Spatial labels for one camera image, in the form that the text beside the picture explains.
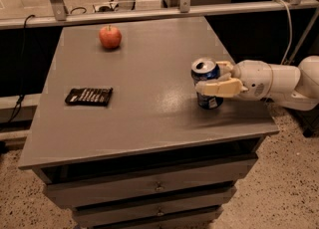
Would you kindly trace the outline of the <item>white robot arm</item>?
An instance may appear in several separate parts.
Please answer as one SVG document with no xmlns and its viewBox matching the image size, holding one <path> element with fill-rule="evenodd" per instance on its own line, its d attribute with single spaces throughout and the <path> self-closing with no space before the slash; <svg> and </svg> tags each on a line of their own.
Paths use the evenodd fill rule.
<svg viewBox="0 0 319 229">
<path fill-rule="evenodd" d="M 310 111 L 319 104 L 319 58 L 309 56 L 297 67 L 245 60 L 237 64 L 200 58 L 191 65 L 198 103 L 215 109 L 223 99 L 260 101 Z"/>
</svg>

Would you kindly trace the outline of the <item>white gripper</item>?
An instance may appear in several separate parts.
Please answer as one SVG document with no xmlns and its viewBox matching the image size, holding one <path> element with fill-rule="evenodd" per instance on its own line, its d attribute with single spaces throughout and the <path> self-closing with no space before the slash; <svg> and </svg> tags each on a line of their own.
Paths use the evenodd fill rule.
<svg viewBox="0 0 319 229">
<path fill-rule="evenodd" d="M 272 70 L 261 61 L 242 61 L 233 65 L 228 61 L 217 61 L 220 80 L 199 81 L 195 90 L 204 96 L 233 98 L 245 101 L 260 101 L 271 87 Z"/>
</svg>

